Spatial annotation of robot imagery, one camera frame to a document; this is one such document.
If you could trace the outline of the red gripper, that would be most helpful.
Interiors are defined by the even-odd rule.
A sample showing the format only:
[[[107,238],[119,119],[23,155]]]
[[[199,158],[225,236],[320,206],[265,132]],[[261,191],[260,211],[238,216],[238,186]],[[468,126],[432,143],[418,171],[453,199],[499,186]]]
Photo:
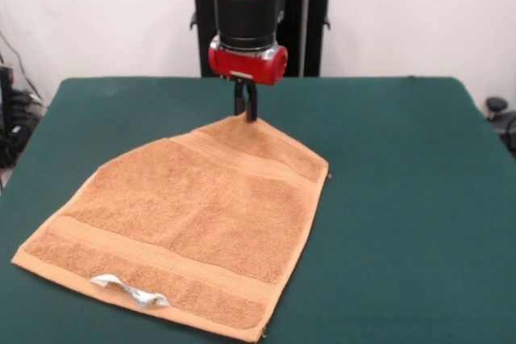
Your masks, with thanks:
[[[275,46],[264,52],[244,55],[221,48],[209,48],[208,60],[211,69],[223,77],[242,77],[257,84],[273,86],[283,76],[288,62],[288,52],[283,46]],[[243,96],[244,83],[235,81],[234,112],[240,115],[246,110],[248,122],[257,120],[257,88],[254,82],[247,82],[248,100]]]

